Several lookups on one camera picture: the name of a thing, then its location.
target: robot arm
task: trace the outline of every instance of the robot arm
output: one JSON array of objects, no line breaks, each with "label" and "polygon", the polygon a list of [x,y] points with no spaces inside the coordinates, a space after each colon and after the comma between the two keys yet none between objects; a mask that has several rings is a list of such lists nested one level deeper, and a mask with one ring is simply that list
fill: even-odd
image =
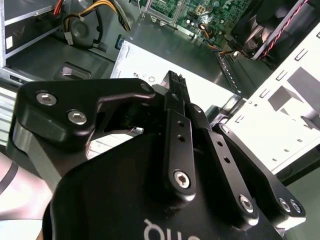
[{"label": "robot arm", "polygon": [[[137,78],[20,88],[10,144],[54,192],[45,240],[280,240],[305,221],[230,129],[211,129],[182,76],[169,71],[161,85],[164,95]],[[89,141],[135,127],[143,134],[86,159]]]}]

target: capacitor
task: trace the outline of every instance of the capacitor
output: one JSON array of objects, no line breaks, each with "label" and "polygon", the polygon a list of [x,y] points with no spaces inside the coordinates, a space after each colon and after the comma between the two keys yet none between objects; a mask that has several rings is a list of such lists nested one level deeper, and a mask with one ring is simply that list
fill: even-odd
[{"label": "capacitor", "polygon": [[213,6],[214,6],[215,8],[218,8],[218,7],[220,7],[220,2],[218,2],[218,1],[215,1],[215,2],[213,3]]}]

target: motherboard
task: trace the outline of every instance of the motherboard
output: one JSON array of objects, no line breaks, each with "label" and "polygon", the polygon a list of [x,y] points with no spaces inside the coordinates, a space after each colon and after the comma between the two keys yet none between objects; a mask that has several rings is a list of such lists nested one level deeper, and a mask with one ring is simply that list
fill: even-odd
[{"label": "motherboard", "polygon": [[221,49],[227,45],[226,37],[244,14],[252,0],[148,0],[148,8],[173,19],[169,24],[204,38],[199,24],[206,24],[212,31],[210,41]]}]

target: cable connector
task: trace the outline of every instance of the cable connector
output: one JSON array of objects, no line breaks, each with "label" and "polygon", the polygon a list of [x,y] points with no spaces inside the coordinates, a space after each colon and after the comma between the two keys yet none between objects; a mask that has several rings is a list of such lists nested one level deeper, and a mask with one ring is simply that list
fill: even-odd
[{"label": "cable connector", "polygon": [[67,41],[68,45],[73,45],[74,41],[72,40],[71,32],[67,31],[64,33],[64,38]]},{"label": "cable connector", "polygon": [[83,22],[85,20],[85,18],[83,16],[80,15],[81,13],[78,14],[78,17],[80,19],[80,22]]}]

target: red and white wire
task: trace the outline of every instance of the red and white wire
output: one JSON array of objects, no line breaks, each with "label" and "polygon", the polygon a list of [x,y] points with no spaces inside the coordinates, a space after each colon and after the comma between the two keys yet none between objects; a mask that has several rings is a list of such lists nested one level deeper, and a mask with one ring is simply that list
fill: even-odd
[{"label": "red and white wire", "polygon": [[285,31],[286,27],[289,26],[290,22],[292,21],[292,19],[294,18],[295,15],[298,14],[298,12],[301,10],[301,8],[303,7],[303,5],[305,3],[307,3],[308,0],[304,0],[303,3],[301,3],[298,8],[294,11],[293,15],[288,19],[288,21],[285,23],[285,25],[283,26],[283,28],[279,31],[278,35],[275,37],[275,39],[271,42],[269,48],[264,52],[263,57],[267,56],[268,52],[275,46],[275,43],[278,41],[278,39],[280,38],[281,34]]},{"label": "red and white wire", "polygon": [[53,15],[58,15],[61,12],[61,6],[64,0],[59,0],[58,3],[55,5]]}]

